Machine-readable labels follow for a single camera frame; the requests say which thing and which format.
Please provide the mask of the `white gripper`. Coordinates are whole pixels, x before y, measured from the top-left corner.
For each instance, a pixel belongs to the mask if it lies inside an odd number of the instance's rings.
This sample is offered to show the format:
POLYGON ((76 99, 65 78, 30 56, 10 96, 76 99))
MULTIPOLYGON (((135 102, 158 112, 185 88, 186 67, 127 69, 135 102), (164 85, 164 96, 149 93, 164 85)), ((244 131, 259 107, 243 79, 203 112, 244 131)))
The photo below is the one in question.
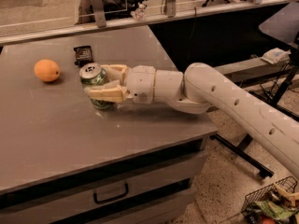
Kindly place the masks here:
POLYGON ((130 70, 125 64, 102 64, 101 67, 106 71, 110 82, 100 86, 86 87, 85 92, 91 99, 121 103, 127 99, 129 94, 136 104, 150 104, 153 101, 156 73, 153 66, 139 65, 130 70), (124 79, 126 87, 121 85, 124 79))

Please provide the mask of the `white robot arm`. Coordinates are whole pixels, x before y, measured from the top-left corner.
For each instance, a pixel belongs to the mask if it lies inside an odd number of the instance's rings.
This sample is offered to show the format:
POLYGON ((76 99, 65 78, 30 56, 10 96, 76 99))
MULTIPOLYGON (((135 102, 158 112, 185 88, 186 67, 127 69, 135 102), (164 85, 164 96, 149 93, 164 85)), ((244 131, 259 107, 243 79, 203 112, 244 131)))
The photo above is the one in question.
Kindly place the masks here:
POLYGON ((299 123, 205 63, 193 63, 185 72, 88 63, 79 75, 87 95, 102 109, 128 102, 164 103, 180 112, 202 114, 214 105, 299 177, 299 123))

